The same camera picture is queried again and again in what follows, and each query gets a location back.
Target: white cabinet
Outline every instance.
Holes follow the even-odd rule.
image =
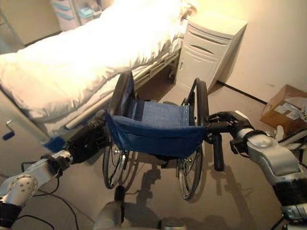
[[[210,89],[242,35],[246,22],[213,12],[189,19],[181,49],[177,84],[190,89],[195,78]]]

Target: white blanket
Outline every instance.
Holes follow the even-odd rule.
[[[77,111],[118,73],[144,65],[183,38],[180,0],[119,1],[99,19],[0,56],[0,85],[37,123]]]

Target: wheelchair push handle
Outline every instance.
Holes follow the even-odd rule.
[[[214,169],[216,171],[224,171],[224,157],[222,149],[222,136],[221,134],[213,135],[213,158],[214,158]]]

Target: wheelchair frame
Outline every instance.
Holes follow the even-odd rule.
[[[137,95],[134,92],[134,89],[130,91],[126,102],[123,104],[123,97],[125,94],[125,90],[129,84],[130,78],[132,77],[131,71],[126,71],[121,74],[118,83],[115,87],[112,100],[109,105],[109,113],[111,115],[119,115],[125,116],[129,110],[129,104],[131,100],[137,99]],[[190,122],[192,121],[195,125],[195,117],[194,117],[194,109],[195,109],[195,89],[196,89],[196,99],[197,99],[197,124],[198,126],[205,126],[205,118],[209,115],[209,107],[208,107],[208,97],[207,97],[207,87],[206,83],[200,81],[199,78],[195,79],[193,86],[190,90],[188,98],[185,98],[181,104],[188,105],[192,107],[190,109],[192,112],[189,114]],[[122,172],[126,169],[128,160],[129,160],[129,151],[119,150],[115,144],[112,142],[112,137],[109,134],[111,145],[105,148],[104,158],[103,158],[103,174],[105,185],[108,189],[112,189],[115,187],[117,182],[119,181]],[[113,153],[118,155],[118,159],[115,160],[117,165],[115,166],[113,160]],[[201,176],[201,168],[202,168],[202,159],[203,152],[201,145],[197,148],[197,150],[187,158],[176,158],[176,157],[168,157],[168,156],[160,156],[154,155],[158,159],[169,161],[176,159],[177,167],[176,167],[176,177],[179,180],[179,188],[182,197],[185,200],[189,200],[193,197],[195,190],[199,184],[200,176]],[[109,164],[110,164],[110,156],[112,160],[112,164],[115,167],[115,170],[112,173],[109,173]],[[188,175],[192,171],[193,166],[195,166],[194,170],[194,178],[192,179],[192,185],[189,187],[188,183],[191,179],[188,178]]]

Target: black cable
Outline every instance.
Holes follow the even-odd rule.
[[[39,220],[39,221],[41,221],[41,222],[44,222],[45,224],[49,225],[49,226],[52,228],[52,230],[54,230],[54,226],[53,226],[52,224],[48,223],[47,221],[45,221],[45,220],[43,220],[43,219],[41,219],[41,218],[35,217],[35,216],[23,215],[23,216],[17,218],[16,220],[21,219],[21,218],[24,218],[24,217],[31,217],[31,218],[33,218],[33,219],[37,219],[37,220]]]
[[[271,228],[271,230],[274,230],[278,227],[278,225],[280,225],[280,223],[284,220],[284,217],[281,217],[279,221],[276,222],[276,224],[274,224],[274,226]]]
[[[305,169],[307,169],[307,165],[305,165],[304,163],[299,162],[299,164],[302,165]]]
[[[76,228],[77,228],[77,230],[80,230],[80,229],[79,229],[79,225],[78,225],[77,215],[76,215],[76,213],[73,211],[73,209],[72,209],[72,207],[70,206],[70,204],[69,204],[65,199],[63,199],[62,197],[60,197],[60,196],[58,196],[58,195],[54,195],[54,194],[49,194],[49,195],[50,195],[50,196],[53,196],[53,197],[55,197],[55,198],[60,199],[61,201],[63,201],[63,202],[69,207],[69,209],[71,210],[71,212],[73,213],[73,215],[74,215],[74,217],[75,217]]]
[[[24,172],[24,165],[25,164],[34,164],[36,161],[26,161],[21,163],[21,171]]]
[[[59,176],[57,176],[57,181],[58,181],[57,187],[56,187],[56,189],[53,190],[51,193],[38,194],[38,195],[34,195],[33,197],[47,196],[47,195],[51,195],[51,194],[55,193],[55,192],[57,191],[57,189],[59,188]]]
[[[62,197],[60,197],[60,196],[58,196],[58,195],[54,195],[54,194],[53,194],[53,193],[59,188],[59,177],[57,177],[57,179],[58,179],[58,185],[57,185],[57,188],[56,188],[53,192],[47,193],[47,192],[45,192],[45,191],[43,191],[43,190],[39,190],[40,192],[42,192],[42,193],[44,193],[44,194],[35,195],[35,196],[33,196],[33,197],[42,197],[42,195],[46,195],[46,196],[48,195],[48,196],[53,196],[53,197],[55,197],[55,198],[60,199],[61,201],[63,201],[63,202],[69,207],[69,209],[71,210],[71,212],[72,212],[73,215],[74,215],[74,219],[75,219],[75,224],[76,224],[77,230],[80,230],[80,229],[79,229],[78,220],[77,220],[77,215],[76,215],[76,213],[73,211],[73,209],[72,209],[72,207],[70,206],[70,204],[69,204],[64,198],[62,198]],[[50,223],[48,223],[47,221],[42,220],[42,219],[40,219],[40,218],[38,218],[38,217],[34,217],[34,216],[31,216],[31,215],[24,215],[24,216],[19,217],[18,219],[23,218],[23,217],[32,217],[32,218],[41,220],[41,221],[43,221],[44,223],[46,223],[46,224],[48,224],[49,226],[51,226],[52,229],[54,230],[54,227],[53,227]]]

